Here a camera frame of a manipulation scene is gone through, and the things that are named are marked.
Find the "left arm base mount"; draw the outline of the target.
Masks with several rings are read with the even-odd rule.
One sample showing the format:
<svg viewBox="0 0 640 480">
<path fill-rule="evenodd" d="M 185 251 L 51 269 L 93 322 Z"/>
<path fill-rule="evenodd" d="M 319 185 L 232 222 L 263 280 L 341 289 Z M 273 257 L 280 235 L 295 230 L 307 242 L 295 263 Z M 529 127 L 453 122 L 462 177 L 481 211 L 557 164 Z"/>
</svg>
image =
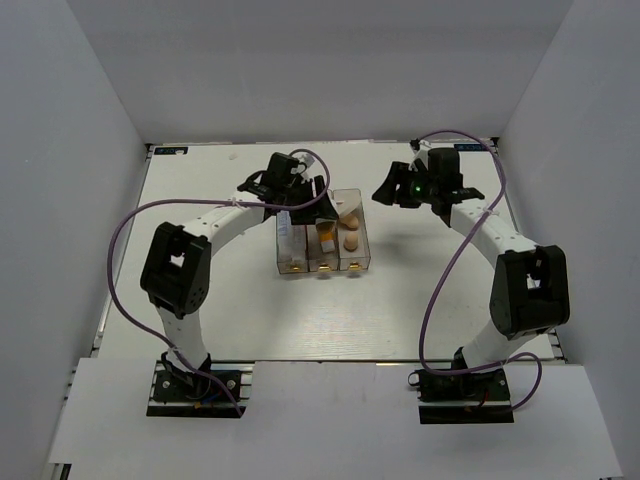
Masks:
<svg viewBox="0 0 640 480">
<path fill-rule="evenodd" d="M 146 408 L 147 417 L 239 419 L 245 412 L 252 387 L 252 363 L 220 363 L 211 365 L 211 374 L 225 384 L 241 414 L 238 414 L 222 388 L 209 379 L 197 378 L 195 386 L 187 385 L 157 361 Z"/>
</svg>

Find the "clear white cosmetic tube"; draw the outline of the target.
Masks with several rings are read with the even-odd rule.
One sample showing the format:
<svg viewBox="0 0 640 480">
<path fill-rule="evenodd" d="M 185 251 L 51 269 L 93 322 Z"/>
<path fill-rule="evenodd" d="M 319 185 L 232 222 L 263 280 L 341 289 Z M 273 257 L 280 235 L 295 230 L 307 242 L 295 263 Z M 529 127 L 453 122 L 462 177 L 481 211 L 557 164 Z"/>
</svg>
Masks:
<svg viewBox="0 0 640 480">
<path fill-rule="evenodd" d="M 276 215 L 276 246 L 279 262 L 290 261 L 292 225 L 287 211 L 281 211 Z"/>
</svg>

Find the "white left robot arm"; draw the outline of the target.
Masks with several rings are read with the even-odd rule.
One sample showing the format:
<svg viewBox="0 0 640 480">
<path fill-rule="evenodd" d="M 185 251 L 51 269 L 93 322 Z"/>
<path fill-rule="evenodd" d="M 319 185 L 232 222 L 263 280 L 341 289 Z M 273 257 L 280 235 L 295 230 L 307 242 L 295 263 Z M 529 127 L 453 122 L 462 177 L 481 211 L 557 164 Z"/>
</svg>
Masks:
<svg viewBox="0 0 640 480">
<path fill-rule="evenodd" d="M 211 387 L 211 357 L 199 310 L 209 292 L 213 256 L 280 212 L 287 213 L 293 225 L 338 219 L 328 193 L 330 176 L 308 175 L 315 163 L 327 167 L 308 149 L 276 152 L 264 170 L 249 175 L 228 198 L 214 201 L 212 210 L 184 224 L 164 222 L 156 228 L 140 285 L 169 341 L 165 363 L 180 371 L 176 384 L 188 398 L 202 398 Z"/>
</svg>

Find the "beige makeup sponge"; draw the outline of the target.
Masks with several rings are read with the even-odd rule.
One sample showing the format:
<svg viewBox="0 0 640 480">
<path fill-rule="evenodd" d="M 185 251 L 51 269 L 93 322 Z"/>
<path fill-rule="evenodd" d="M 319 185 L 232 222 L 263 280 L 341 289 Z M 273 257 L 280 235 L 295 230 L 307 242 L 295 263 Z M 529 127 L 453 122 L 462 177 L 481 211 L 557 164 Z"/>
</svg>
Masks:
<svg viewBox="0 0 640 480">
<path fill-rule="evenodd" d="M 339 219 L 339 223 L 344 228 L 346 228 L 348 230 L 353 230 L 353 231 L 357 231 L 359 229 L 359 226 L 360 226 L 360 221 L 359 221 L 358 217 L 353 213 L 349 213 L 349 214 L 341 217 Z"/>
<path fill-rule="evenodd" d="M 343 247 L 349 252 L 355 252 L 359 248 L 359 235 L 357 231 L 349 231 L 345 235 Z"/>
</svg>

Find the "orange cream tube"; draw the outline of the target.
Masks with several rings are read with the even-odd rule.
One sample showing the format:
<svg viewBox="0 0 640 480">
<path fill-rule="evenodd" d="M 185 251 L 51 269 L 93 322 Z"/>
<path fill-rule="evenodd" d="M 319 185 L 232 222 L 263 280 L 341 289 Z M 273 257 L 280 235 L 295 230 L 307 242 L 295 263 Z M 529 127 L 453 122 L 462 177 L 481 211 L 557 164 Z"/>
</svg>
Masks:
<svg viewBox="0 0 640 480">
<path fill-rule="evenodd" d="M 317 235 L 318 235 L 319 245 L 323 253 L 328 254 L 335 251 L 336 249 L 335 234 L 333 230 L 318 229 Z"/>
</svg>

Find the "teal pink gradient tube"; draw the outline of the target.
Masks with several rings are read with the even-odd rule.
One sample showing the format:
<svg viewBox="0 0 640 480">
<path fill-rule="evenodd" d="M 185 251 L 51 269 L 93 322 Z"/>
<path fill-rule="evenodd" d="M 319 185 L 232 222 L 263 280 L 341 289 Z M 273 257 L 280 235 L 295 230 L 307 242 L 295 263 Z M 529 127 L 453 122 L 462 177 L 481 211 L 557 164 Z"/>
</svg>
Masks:
<svg viewBox="0 0 640 480">
<path fill-rule="evenodd" d="M 307 236 L 304 225 L 291 226 L 291 259 L 294 262 L 304 262 L 306 260 Z"/>
</svg>

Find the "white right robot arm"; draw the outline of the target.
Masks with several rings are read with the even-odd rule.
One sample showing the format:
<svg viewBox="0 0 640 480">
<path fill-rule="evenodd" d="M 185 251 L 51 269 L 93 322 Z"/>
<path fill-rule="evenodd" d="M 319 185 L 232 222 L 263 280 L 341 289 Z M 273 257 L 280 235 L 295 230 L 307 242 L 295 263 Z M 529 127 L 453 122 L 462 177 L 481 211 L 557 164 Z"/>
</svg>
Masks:
<svg viewBox="0 0 640 480">
<path fill-rule="evenodd" d="M 564 251 L 521 235 L 483 193 L 465 186 L 455 148 L 420 148 L 412 162 L 392 162 L 372 198 L 407 209 L 430 206 L 447 227 L 463 236 L 461 245 L 474 246 L 494 270 L 490 320 L 459 349 L 447 371 L 459 396 L 477 397 L 488 385 L 485 371 L 518 357 L 523 345 L 569 320 Z"/>
</svg>

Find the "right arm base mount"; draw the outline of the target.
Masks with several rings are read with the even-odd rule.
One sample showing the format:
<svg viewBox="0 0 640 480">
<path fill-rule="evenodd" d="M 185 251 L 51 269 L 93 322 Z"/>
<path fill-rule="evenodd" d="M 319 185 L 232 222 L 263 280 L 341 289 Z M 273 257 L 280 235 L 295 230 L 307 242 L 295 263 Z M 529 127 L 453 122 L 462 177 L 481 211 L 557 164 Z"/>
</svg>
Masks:
<svg viewBox="0 0 640 480">
<path fill-rule="evenodd" d="M 418 394 L 422 425 L 511 424 L 511 395 L 503 368 L 465 375 L 434 375 L 424 369 L 407 377 Z"/>
</svg>

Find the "white bottle brown cap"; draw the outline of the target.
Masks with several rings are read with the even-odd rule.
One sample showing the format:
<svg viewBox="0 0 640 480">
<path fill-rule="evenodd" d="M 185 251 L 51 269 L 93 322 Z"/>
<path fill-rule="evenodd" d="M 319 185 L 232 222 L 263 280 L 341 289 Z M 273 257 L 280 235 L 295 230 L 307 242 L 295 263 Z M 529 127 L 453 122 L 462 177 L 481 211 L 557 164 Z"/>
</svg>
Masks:
<svg viewBox="0 0 640 480">
<path fill-rule="evenodd" d="M 320 218 L 316 220 L 315 227 L 318 232 L 331 232 L 336 228 L 336 219 Z"/>
</svg>

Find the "round white powder puff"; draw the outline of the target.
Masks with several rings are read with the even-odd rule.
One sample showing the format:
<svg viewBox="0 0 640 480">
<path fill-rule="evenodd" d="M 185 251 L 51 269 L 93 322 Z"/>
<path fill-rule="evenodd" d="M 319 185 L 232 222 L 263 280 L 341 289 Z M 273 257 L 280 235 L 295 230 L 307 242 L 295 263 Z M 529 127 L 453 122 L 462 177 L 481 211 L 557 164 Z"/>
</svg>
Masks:
<svg viewBox="0 0 640 480">
<path fill-rule="evenodd" d="M 361 203 L 361 197 L 355 194 L 342 196 L 335 200 L 336 211 L 340 218 L 351 214 Z"/>
</svg>

